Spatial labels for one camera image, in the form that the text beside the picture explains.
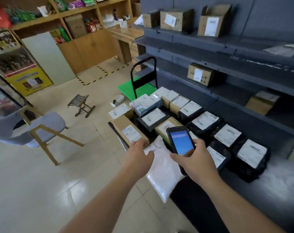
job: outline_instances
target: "hand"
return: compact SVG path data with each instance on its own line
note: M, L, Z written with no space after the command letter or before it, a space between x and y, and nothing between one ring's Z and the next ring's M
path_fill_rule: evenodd
M194 139L196 149L187 152L186 157L171 154L172 160L182 166L188 176L202 188L211 182L221 180L212 156L206 149L204 141Z
M133 141L127 151L126 160L122 165L122 169L126 169L135 182L147 174L154 159L153 151L149 151L148 155L144 153L143 149L147 144L147 141L143 138Z

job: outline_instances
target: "green plastic platform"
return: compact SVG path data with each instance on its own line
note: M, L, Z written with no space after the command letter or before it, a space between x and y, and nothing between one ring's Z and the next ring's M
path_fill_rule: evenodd
M132 82L131 80L127 81L124 84L121 84L120 86L118 86L118 89L126 95L126 97L128 97L131 101L135 100L135 95L134 95L134 91L133 91L133 86L132 86ZM143 94L147 94L147 95L151 95L153 92L156 91L156 88L147 83L139 88L136 89L136 95L137 98L142 96Z

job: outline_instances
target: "gray wall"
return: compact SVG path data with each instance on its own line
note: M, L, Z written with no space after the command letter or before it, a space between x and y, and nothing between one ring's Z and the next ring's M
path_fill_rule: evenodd
M194 9L193 27L199 25L202 8L231 4L230 34L294 43L294 0L141 0L142 13L152 10Z

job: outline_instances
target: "gray chair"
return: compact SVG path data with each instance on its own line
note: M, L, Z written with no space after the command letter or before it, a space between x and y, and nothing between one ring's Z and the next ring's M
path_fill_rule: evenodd
M25 116L25 110L32 111L40 117L30 122ZM24 133L14 136L13 128L21 120L27 123L28 129ZM41 147L57 166L58 162L47 148L47 142L52 138L58 136L81 147L84 146L82 143L61 134L64 129L68 129L68 127L66 127L64 119L58 113L50 111L43 115L35 108L27 105L6 117L0 117L0 142L10 145Z

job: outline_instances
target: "wooden desk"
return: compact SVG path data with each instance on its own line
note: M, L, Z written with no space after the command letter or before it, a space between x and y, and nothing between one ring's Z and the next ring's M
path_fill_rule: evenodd
M107 31L109 31L112 36L114 46L117 50L118 59L121 62L128 63L132 61L135 64L136 57L146 53L144 46L133 43L136 38L144 35L142 29L129 27L128 31L124 31L121 30L120 25L116 25L107 28Z

